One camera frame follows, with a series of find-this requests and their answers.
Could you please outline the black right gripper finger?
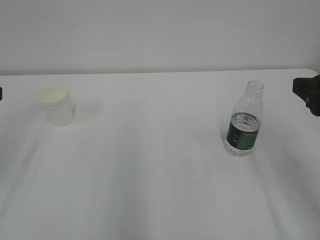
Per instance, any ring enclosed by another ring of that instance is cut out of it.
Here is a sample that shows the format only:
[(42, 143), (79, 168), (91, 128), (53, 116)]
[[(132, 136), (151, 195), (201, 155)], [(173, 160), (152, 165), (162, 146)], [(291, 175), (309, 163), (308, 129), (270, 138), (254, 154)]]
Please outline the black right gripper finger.
[(320, 115), (320, 75), (295, 78), (292, 92), (305, 102), (314, 116)]

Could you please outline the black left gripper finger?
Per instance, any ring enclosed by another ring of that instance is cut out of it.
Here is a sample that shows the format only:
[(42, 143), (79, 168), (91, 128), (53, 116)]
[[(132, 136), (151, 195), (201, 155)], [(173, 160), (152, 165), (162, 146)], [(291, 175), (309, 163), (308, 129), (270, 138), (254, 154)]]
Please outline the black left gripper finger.
[(0, 101), (3, 99), (3, 88), (0, 87)]

